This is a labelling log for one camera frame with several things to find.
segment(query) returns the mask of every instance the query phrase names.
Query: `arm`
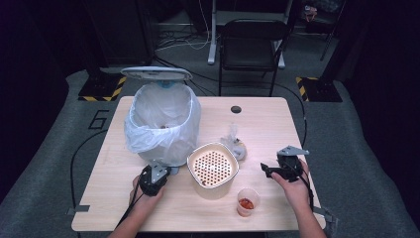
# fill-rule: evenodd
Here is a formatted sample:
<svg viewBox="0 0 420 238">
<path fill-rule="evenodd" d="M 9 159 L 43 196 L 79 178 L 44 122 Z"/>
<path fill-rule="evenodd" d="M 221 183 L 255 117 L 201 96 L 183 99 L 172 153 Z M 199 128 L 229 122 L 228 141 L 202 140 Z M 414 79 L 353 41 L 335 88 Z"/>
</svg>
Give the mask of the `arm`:
<svg viewBox="0 0 420 238">
<path fill-rule="evenodd" d="M 134 187 L 137 185 L 139 177 L 133 180 L 133 190 L 130 192 L 130 200 L 134 195 Z M 136 199 L 142 195 L 141 192 L 136 194 Z M 161 197 L 163 196 L 163 188 L 160 189 L 156 196 L 143 195 L 134 205 L 133 210 L 127 218 L 108 236 L 112 237 L 135 237 L 142 224 L 152 213 Z"/>
<path fill-rule="evenodd" d="M 302 163 L 303 170 L 309 175 L 306 163 L 302 160 L 300 160 L 300 162 Z M 286 198 L 296 215 L 300 237 L 326 237 L 309 206 L 308 188 L 303 181 L 299 179 L 294 182 L 288 182 L 277 173 L 272 173 L 271 177 L 284 189 Z M 302 177 L 308 179 L 306 174 L 303 174 Z"/>
</svg>

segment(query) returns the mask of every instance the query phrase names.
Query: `white cable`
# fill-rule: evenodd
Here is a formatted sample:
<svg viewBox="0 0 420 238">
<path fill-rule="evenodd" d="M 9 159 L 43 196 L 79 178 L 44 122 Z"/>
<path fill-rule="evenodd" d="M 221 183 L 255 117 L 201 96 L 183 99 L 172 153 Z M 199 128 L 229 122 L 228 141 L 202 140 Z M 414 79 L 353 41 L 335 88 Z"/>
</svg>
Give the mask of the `white cable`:
<svg viewBox="0 0 420 238">
<path fill-rule="evenodd" d="M 200 4 L 201 16 L 203 16 L 204 24 L 206 25 L 206 31 L 207 31 L 207 40 L 206 40 L 206 42 L 204 42 L 204 43 L 190 43 L 187 40 L 183 40 L 183 41 L 187 42 L 187 44 L 179 44 L 179 45 L 169 46 L 169 47 L 165 47 L 165 48 L 160 48 L 160 49 L 157 49 L 156 50 L 157 52 L 158 51 L 162 51 L 162 50 L 166 50 L 166 49 L 169 49 L 169 48 L 173 48 L 173 47 L 183 47 L 183 46 L 190 46 L 190 47 L 192 47 L 194 45 L 201 45 L 201 44 L 203 44 L 203 46 L 201 46 L 199 48 L 192 47 L 193 49 L 195 49 L 195 50 L 198 51 L 198 50 L 203 49 L 207 44 L 209 44 L 209 39 L 210 39 L 209 28 L 208 28 L 208 25 L 207 25 L 206 18 L 204 16 L 203 7 L 201 6 L 201 0 L 199 0 L 198 3 Z"/>
</svg>

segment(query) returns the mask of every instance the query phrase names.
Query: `white bag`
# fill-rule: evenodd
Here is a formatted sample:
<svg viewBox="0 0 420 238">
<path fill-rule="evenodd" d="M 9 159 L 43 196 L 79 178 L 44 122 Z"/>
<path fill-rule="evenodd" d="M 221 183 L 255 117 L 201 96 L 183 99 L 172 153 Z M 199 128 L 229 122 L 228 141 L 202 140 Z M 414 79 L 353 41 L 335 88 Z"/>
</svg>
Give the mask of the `white bag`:
<svg viewBox="0 0 420 238">
<path fill-rule="evenodd" d="M 182 166 L 197 148 L 200 119 L 201 105 L 190 87 L 146 84 L 125 120 L 127 147 L 146 161 Z"/>
</svg>

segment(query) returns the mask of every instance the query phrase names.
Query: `table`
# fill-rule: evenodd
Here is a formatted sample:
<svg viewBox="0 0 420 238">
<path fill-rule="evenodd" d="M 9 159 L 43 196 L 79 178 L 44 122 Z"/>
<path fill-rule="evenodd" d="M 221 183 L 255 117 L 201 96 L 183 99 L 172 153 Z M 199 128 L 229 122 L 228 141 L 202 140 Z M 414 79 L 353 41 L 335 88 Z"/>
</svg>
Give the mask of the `table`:
<svg viewBox="0 0 420 238">
<path fill-rule="evenodd" d="M 124 214 L 132 189 L 132 180 L 146 163 L 129 152 L 125 145 L 124 119 L 133 97 L 121 98 L 109 131 L 98 155 L 80 205 L 72 221 L 75 231 L 112 231 Z M 276 152 L 288 145 L 300 148 L 297 133 L 285 99 L 280 97 L 199 97 L 202 108 L 198 146 L 219 142 L 229 134 L 232 123 L 238 125 L 238 138 L 247 146 L 248 155 L 240 161 L 229 193 L 218 200 L 201 198 L 192 187 L 187 165 L 168 177 L 164 197 L 141 231 L 214 232 L 297 230 L 293 210 L 282 188 L 266 178 L 260 163 L 277 167 Z M 242 112 L 231 112 L 240 106 Z M 320 207 L 316 189 L 314 204 Z M 261 204 L 250 217 L 239 216 L 236 195 L 243 187 L 254 188 Z M 325 227 L 325 220 L 316 215 Z"/>
<path fill-rule="evenodd" d="M 216 26 L 221 25 L 224 26 L 226 23 L 235 20 L 235 19 L 268 19 L 268 20 L 278 20 L 287 22 L 288 13 L 291 8 L 292 0 L 287 1 L 287 7 L 284 14 L 280 13 L 254 13 L 254 12 L 225 12 L 225 11 L 217 11 L 216 8 L 216 1 L 213 0 L 212 2 L 212 14 L 211 14 L 211 41 L 210 41 L 210 51 L 209 57 L 207 59 L 207 63 L 212 65 L 216 60 Z M 275 46 L 278 48 L 281 44 L 277 42 Z M 285 68 L 283 54 L 280 55 L 280 60 L 278 62 L 279 68 Z"/>
</svg>

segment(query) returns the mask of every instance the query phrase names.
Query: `clear cup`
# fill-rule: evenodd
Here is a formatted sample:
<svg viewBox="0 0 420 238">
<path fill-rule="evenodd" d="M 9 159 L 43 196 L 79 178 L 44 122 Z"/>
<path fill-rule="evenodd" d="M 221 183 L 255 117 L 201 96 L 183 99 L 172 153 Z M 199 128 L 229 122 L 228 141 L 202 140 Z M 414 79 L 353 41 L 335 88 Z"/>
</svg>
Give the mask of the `clear cup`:
<svg viewBox="0 0 420 238">
<path fill-rule="evenodd" d="M 241 216 L 250 216 L 260 204 L 259 194 L 252 188 L 243 188 L 238 192 L 237 210 Z"/>
</svg>

